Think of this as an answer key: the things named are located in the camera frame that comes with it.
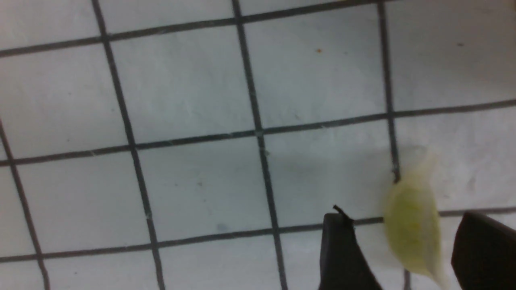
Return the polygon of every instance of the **yellow-green object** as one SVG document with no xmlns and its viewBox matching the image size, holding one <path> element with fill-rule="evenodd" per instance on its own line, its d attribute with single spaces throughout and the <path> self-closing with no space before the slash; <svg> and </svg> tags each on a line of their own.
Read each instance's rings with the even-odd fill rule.
<svg viewBox="0 0 516 290">
<path fill-rule="evenodd" d="M 383 218 L 391 250 L 405 269 L 428 276 L 447 289 L 439 213 L 429 184 L 435 158 L 427 153 L 415 168 L 403 172 L 389 192 Z"/>
</svg>

